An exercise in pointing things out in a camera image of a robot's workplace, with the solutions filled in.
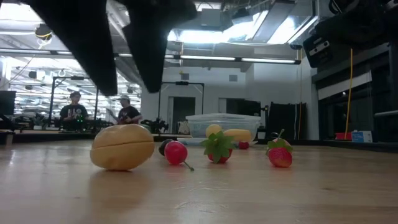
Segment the computer monitor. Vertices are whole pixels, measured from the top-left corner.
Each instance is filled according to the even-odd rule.
[[[16,91],[0,91],[0,114],[14,115]]]

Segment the red cherry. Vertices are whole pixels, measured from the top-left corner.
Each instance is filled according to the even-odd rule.
[[[271,149],[268,152],[269,161],[276,167],[287,168],[292,165],[292,154],[283,147]]]
[[[249,149],[249,143],[248,142],[239,142],[238,147],[239,147],[239,149]]]
[[[221,159],[219,159],[218,164],[224,164],[230,157],[232,154],[232,149],[228,149],[229,150],[229,156],[228,157],[221,157]],[[207,157],[209,158],[209,160],[213,161],[213,155],[209,154],[207,155]]]
[[[164,148],[164,156],[170,164],[178,165],[183,162],[189,167],[190,170],[193,171],[193,168],[185,162],[188,156],[188,151],[182,143],[178,141],[172,141],[167,143]]]

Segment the plastic fruit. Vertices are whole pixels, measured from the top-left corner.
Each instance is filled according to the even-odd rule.
[[[164,148],[166,147],[167,143],[172,142],[172,141],[173,140],[171,140],[171,139],[167,139],[162,142],[162,144],[159,147],[159,152],[161,153],[162,156],[164,156]]]
[[[170,164],[178,165],[184,163],[191,171],[194,170],[187,164],[187,162],[185,162],[188,156],[188,151],[182,143],[178,141],[167,143],[164,148],[164,155]]]
[[[284,131],[284,129],[280,131],[276,141],[274,139],[268,142],[266,155],[276,167],[289,167],[293,161],[292,146],[285,139],[280,138]]]
[[[249,143],[248,142],[239,142],[238,147],[239,147],[239,149],[249,149]]]
[[[222,131],[222,128],[218,124],[209,125],[206,128],[206,138],[208,138],[211,134],[217,134],[218,132]]]
[[[131,170],[155,151],[154,137],[138,124],[115,125],[99,132],[90,151],[92,163],[109,170]]]
[[[273,148],[268,152],[269,161],[276,167],[288,168],[292,165],[292,154],[284,147]]]
[[[290,145],[290,143],[288,141],[286,141],[285,139],[281,138],[281,135],[283,134],[284,131],[285,131],[285,129],[280,130],[278,137],[275,138],[274,140],[272,140],[272,142],[271,141],[268,142],[268,148],[267,148],[267,152],[266,152],[267,155],[268,155],[268,151],[271,148],[275,148],[275,147],[284,147],[290,153],[293,152],[293,147]]]
[[[225,136],[232,136],[234,141],[252,141],[251,133],[249,130],[243,129],[229,129],[224,131]]]
[[[215,164],[225,163],[232,154],[232,140],[232,136],[225,136],[222,131],[211,134],[208,139],[201,142],[201,145],[206,147],[204,155]]]
[[[232,155],[232,149],[228,149],[228,151],[229,151],[229,156],[228,156],[228,157],[223,157],[223,156],[221,156],[221,159],[219,159],[219,161],[218,161],[218,162],[215,162],[215,163],[217,163],[217,164],[224,164],[224,163],[231,157],[231,155]],[[211,160],[211,161],[214,162],[214,159],[213,159],[213,155],[212,155],[212,154],[207,155],[207,157],[209,158],[209,160]]]

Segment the person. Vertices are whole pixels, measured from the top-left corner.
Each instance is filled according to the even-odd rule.
[[[66,130],[81,129],[83,120],[88,116],[86,108],[79,104],[80,97],[80,92],[74,91],[69,96],[72,102],[61,109],[61,122]]]
[[[135,107],[130,105],[129,96],[122,95],[119,100],[122,109],[119,111],[118,117],[113,114],[113,111],[107,109],[109,115],[111,115],[118,124],[138,124],[139,120],[142,119],[142,115]]]

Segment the cherry stem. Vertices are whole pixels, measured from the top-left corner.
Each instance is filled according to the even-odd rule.
[[[188,165],[187,162],[184,161],[184,164],[187,165],[187,167],[188,167],[191,171],[194,171],[194,170],[195,170],[193,167],[191,167],[190,165]]]
[[[281,137],[282,133],[285,131],[285,129],[280,130],[280,133],[278,135],[278,139]]]

